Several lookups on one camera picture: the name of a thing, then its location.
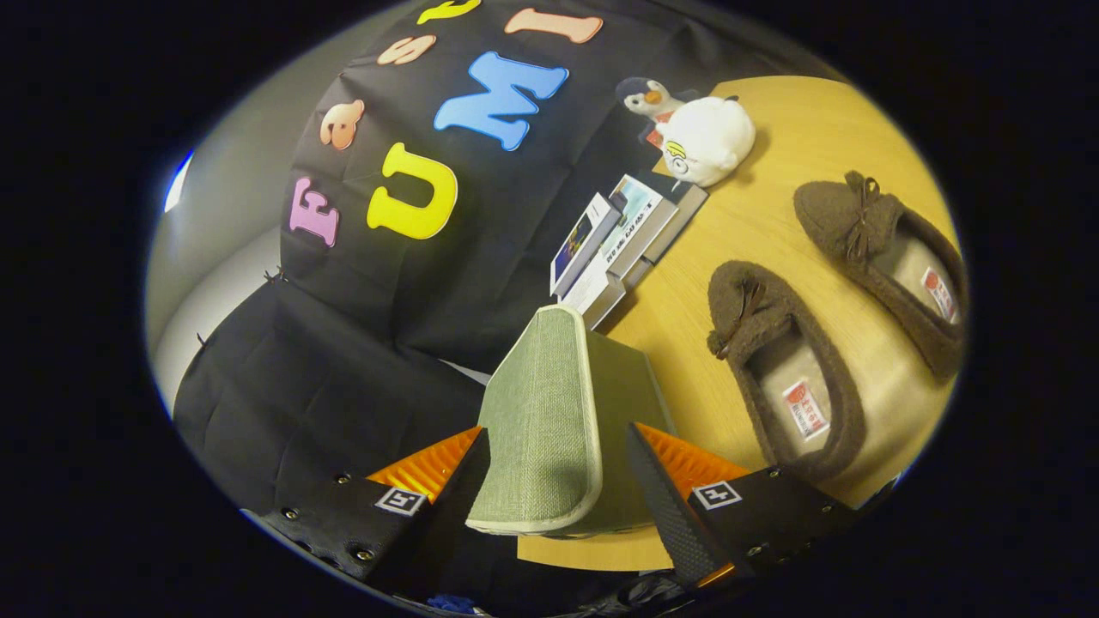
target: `book cover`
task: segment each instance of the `book cover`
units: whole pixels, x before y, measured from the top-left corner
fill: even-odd
[[[652,267],[653,263],[646,260],[644,255],[641,256],[641,260],[634,262],[633,266],[630,268],[630,272],[628,272],[625,276],[622,277],[622,285],[625,286],[625,289],[633,289],[637,287],[637,284],[640,284],[641,280],[645,278],[645,275],[648,273],[650,269],[652,269]]]
[[[607,235],[599,253],[608,269],[622,277],[668,223],[677,207],[630,175],[622,177],[608,200],[624,207],[619,224]]]
[[[560,299],[562,305],[567,305],[584,316],[584,325],[588,330],[599,325],[599,322],[625,296],[622,280],[608,271],[607,266],[601,255],[592,256],[588,267],[573,284],[573,288]]]
[[[676,180],[655,172],[643,172],[639,174],[639,177],[664,195],[665,198],[674,201],[678,208],[668,224],[645,249],[643,255],[655,264],[664,256],[671,243],[676,242],[684,228],[695,218],[695,213],[702,207],[710,194],[698,185]]]
[[[596,194],[550,264],[550,294],[564,296],[621,216]]]

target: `white plush toy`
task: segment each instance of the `white plush toy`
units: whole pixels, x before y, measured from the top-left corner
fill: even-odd
[[[684,103],[656,131],[664,137],[660,150],[671,175],[700,187],[728,176],[755,144],[755,124],[732,98]]]

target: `green fabric box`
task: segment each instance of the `green fabric box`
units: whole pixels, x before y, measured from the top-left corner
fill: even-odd
[[[674,433],[643,352],[564,305],[534,314],[485,389],[492,463],[466,525],[491,534],[589,536],[651,525],[626,428]]]

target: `penguin plush toy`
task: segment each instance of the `penguin plush toy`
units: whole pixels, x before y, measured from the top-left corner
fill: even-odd
[[[656,132],[656,124],[667,122],[671,113],[684,103],[698,98],[698,92],[695,90],[673,96],[659,81],[644,77],[623,79],[614,88],[614,95],[628,110],[648,119],[644,131],[637,135],[637,141],[648,142],[657,148],[662,146],[663,137]]]

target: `wooden table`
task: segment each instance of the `wooden table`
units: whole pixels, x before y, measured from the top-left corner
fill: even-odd
[[[720,84],[756,123],[755,146],[600,332],[648,354],[679,435],[748,470],[767,464],[732,372],[706,347],[710,275],[724,262],[756,262],[801,296],[846,361],[863,399],[867,435],[855,462],[820,488],[857,507],[919,455],[954,380],[936,384],[898,322],[818,251],[793,213],[810,180],[842,183],[857,169],[937,227],[955,246],[945,200],[900,130],[855,88],[813,77]],[[663,162],[656,170],[667,174]],[[574,569],[671,567],[655,527],[585,540],[521,537],[522,560]]]

